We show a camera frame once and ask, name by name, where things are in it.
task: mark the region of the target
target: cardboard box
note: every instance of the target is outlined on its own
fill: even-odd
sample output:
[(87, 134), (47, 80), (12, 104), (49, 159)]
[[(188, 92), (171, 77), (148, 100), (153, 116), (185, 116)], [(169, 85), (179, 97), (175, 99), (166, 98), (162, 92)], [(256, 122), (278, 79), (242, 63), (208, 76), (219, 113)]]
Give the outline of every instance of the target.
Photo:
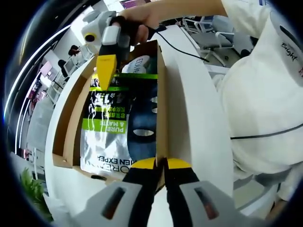
[[(157, 103), (157, 135), (156, 135), (156, 158), (168, 155), (168, 126), (167, 126), (167, 88), (166, 69), (157, 41), (147, 42), (135, 47), (130, 53), (129, 60), (142, 55), (157, 55), (158, 70), (158, 103)], [(96, 57), (88, 64), (75, 86), (72, 88), (67, 101), (61, 112), (53, 142), (53, 164), (64, 168), (74, 168), (82, 174), (102, 180), (112, 181), (111, 177), (96, 176), (80, 169), (80, 134), (82, 125), (82, 111), (86, 98), (89, 95), (91, 76), (96, 66)]]

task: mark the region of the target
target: green label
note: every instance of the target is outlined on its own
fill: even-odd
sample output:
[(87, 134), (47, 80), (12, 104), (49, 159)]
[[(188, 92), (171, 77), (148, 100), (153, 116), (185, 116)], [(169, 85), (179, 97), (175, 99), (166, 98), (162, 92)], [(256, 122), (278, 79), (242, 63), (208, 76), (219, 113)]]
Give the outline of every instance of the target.
[(101, 131), (114, 134), (124, 134), (126, 132), (126, 121), (100, 120), (84, 118), (82, 129), (89, 131)]
[[(102, 91), (101, 87), (90, 87), (90, 91)], [(108, 91), (128, 91), (128, 87), (109, 87)]]
[(117, 118), (126, 119), (125, 107), (111, 107), (111, 106), (96, 106), (96, 112), (102, 112), (103, 117), (106, 119)]
[(146, 73), (118, 73), (115, 77), (120, 78), (138, 78), (138, 79), (158, 79), (157, 74), (146, 74)]

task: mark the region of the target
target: person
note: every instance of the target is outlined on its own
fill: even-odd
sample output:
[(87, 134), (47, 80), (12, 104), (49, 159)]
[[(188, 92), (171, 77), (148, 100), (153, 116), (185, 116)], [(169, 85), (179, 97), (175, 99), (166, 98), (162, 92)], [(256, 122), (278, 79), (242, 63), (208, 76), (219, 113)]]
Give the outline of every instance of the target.
[[(128, 20), (142, 22), (136, 43), (148, 28), (183, 15), (229, 17), (236, 31), (258, 39), (252, 53), (237, 61), (216, 88), (230, 137), (270, 134), (303, 123), (303, 61), (276, 32), (271, 8), (253, 0), (162, 0), (125, 9)], [(232, 140), (235, 180), (292, 169), (279, 196), (287, 201), (303, 175), (303, 127), (257, 139)]]
[(84, 59), (78, 49), (79, 48), (76, 45), (72, 45), (68, 51), (68, 55), (71, 57), (72, 62), (79, 67), (83, 64)]
[(66, 64), (66, 61), (65, 60), (62, 60), (62, 59), (60, 59), (59, 61), (58, 61), (58, 65), (59, 65), (59, 67), (61, 68), (61, 72), (62, 72), (62, 74), (63, 74), (63, 77), (65, 78), (65, 82), (67, 82), (68, 81), (68, 79), (69, 79), (69, 77), (68, 77), (68, 74), (67, 74), (67, 72), (66, 72), (66, 70), (65, 70), (65, 68), (64, 68), (64, 65)]

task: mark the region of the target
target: white table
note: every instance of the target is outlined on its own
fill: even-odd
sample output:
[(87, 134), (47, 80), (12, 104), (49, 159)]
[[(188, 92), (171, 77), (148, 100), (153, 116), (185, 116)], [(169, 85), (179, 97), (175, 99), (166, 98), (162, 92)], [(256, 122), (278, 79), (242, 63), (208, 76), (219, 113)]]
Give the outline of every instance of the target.
[[(161, 34), (176, 48), (198, 55), (179, 27), (169, 26)], [(161, 46), (168, 74), (170, 156), (192, 163), (200, 180), (208, 180), (232, 196), (233, 165), (227, 121), (207, 68), (202, 60), (177, 52), (158, 35), (154, 39)], [(72, 215), (81, 212), (86, 201), (105, 187), (102, 181), (90, 179), (73, 169), (53, 166), (51, 151), (58, 113), (66, 100), (64, 95), (71, 90), (84, 67), (71, 76), (57, 101), (45, 151), (49, 194), (63, 200)], [(172, 226), (165, 188), (155, 197), (149, 226)]]

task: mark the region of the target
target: green plant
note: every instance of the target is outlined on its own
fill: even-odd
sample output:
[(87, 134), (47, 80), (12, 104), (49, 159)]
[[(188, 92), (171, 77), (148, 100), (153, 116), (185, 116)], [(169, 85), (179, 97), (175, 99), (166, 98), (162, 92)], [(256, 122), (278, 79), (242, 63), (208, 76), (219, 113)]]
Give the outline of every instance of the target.
[(33, 179), (27, 168), (25, 168), (21, 173), (20, 181), (26, 195), (33, 202), (35, 207), (48, 221), (52, 221), (53, 217), (49, 212), (49, 209), (43, 198), (43, 187), (41, 181)]

